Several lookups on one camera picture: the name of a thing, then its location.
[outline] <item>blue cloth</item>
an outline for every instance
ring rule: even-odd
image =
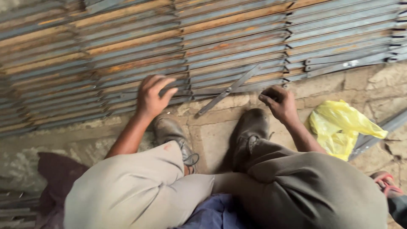
[[[239,201],[230,194],[216,194],[198,205],[187,222],[175,229],[258,228]]]

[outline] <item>yellow plastic bag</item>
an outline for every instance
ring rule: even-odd
[[[315,108],[309,124],[318,143],[332,156],[347,161],[359,133],[383,139],[388,131],[371,122],[345,101],[325,101]]]

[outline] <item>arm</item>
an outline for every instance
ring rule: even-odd
[[[326,154],[326,151],[301,123],[292,92],[280,87],[270,87],[259,95],[259,100],[265,103],[274,117],[287,128],[298,151],[316,151]]]
[[[168,102],[178,89],[172,88],[162,97],[158,93],[167,84],[174,81],[175,79],[167,78],[164,75],[150,75],[141,83],[138,91],[136,113],[117,138],[105,159],[119,154],[137,152],[147,127],[167,107]]]

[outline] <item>person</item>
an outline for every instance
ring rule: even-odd
[[[286,126],[300,152],[268,141],[269,116],[255,108],[236,125],[233,172],[193,174],[198,155],[175,118],[160,114],[177,89],[162,97],[159,92],[173,81],[155,75],[142,82],[134,117],[106,159],[68,194],[66,229],[178,227],[199,203],[219,193],[238,199],[261,228],[387,228],[387,203],[376,184],[325,153],[300,122],[293,93],[282,88],[269,88],[259,99]],[[160,146],[136,153],[150,122]]]
[[[370,176],[387,198],[389,213],[394,221],[407,229],[407,196],[394,184],[393,176],[379,171]]]

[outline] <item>forearm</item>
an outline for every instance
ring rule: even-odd
[[[106,155],[106,158],[119,154],[133,154],[138,150],[143,134],[151,123],[152,119],[142,114],[136,113],[126,125],[123,132]]]
[[[326,154],[326,151],[317,142],[317,140],[315,140],[315,138],[310,134],[299,119],[288,121],[284,125],[293,138],[294,144],[299,152],[315,151]]]

